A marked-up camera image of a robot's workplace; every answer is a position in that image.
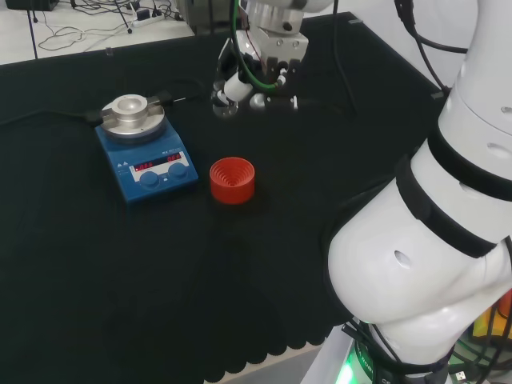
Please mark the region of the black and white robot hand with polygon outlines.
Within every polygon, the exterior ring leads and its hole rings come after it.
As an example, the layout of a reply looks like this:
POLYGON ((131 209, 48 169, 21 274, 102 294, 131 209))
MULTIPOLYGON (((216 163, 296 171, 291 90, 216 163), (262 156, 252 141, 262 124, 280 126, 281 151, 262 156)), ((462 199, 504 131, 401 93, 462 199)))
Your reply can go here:
POLYGON ((237 45, 228 38, 218 56, 210 96, 215 114, 232 117, 245 100, 256 110, 263 110, 272 97, 291 90, 308 39, 298 33, 279 35, 250 26, 236 32, 237 45))

